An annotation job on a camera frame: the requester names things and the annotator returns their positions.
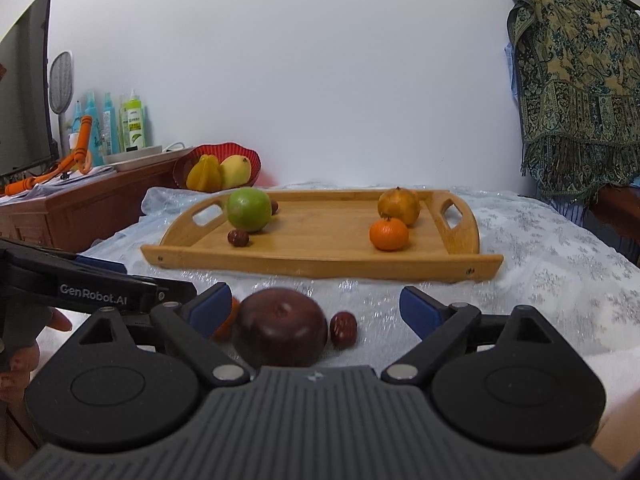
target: yellow fruit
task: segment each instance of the yellow fruit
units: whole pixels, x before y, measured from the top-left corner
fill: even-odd
[[[215,155],[203,155],[187,176],[187,189],[214,193],[222,189],[220,165]]]
[[[398,218],[405,225],[411,225],[420,216],[420,200],[417,193],[396,187],[380,196],[378,213],[382,218]]]
[[[228,156],[220,164],[222,189],[244,186],[251,178],[251,161],[243,155]]]

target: bed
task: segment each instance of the bed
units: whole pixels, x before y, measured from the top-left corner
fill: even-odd
[[[333,188],[314,183],[279,189]],[[503,254],[505,261],[490,282],[412,285],[443,303],[466,301],[485,313],[508,314],[523,303],[535,306],[599,374],[609,396],[607,411],[640,387],[640,380],[634,378],[639,374],[628,373],[630,366],[640,362],[636,349],[640,347],[640,269],[542,202],[512,192],[460,188],[452,192],[465,200],[476,216],[481,251]],[[287,286],[316,300],[327,318],[349,310],[358,319],[358,343],[343,352],[328,349],[321,360],[325,366],[368,364],[380,372],[417,343],[398,313],[399,293],[408,283],[164,270],[148,264],[140,246],[157,244],[181,212],[207,196],[150,189],[142,204],[145,216],[137,224],[84,254],[121,262],[135,274],[190,280],[199,292],[224,281],[242,300],[268,286]],[[74,328],[86,319],[77,313],[69,313],[69,317]],[[40,335],[41,365],[67,337],[50,329]],[[232,348],[226,350],[233,354]]]

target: green apple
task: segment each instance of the green apple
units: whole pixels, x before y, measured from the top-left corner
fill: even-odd
[[[271,200],[254,187],[236,189],[226,201],[226,217],[236,229],[255,233],[271,220]]]

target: white wall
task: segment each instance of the white wall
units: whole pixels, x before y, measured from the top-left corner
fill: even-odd
[[[0,36],[31,0],[0,0]],[[156,143],[234,140],[277,183],[527,190],[511,0],[52,0],[77,88],[131,86]]]

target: wooden tray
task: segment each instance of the wooden tray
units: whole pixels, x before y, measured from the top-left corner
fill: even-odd
[[[479,254],[478,225],[469,206],[448,191],[419,191],[426,207],[410,228],[402,251],[385,252],[369,241],[379,219],[383,190],[272,191],[280,208],[265,229],[251,235],[247,247],[233,247],[233,228],[223,213],[204,226],[193,217],[228,194],[196,204],[169,227],[159,246],[143,246],[146,260],[168,269],[236,270],[306,278],[374,278],[420,282],[490,280],[503,256]],[[455,206],[462,218],[453,228],[444,212]]]

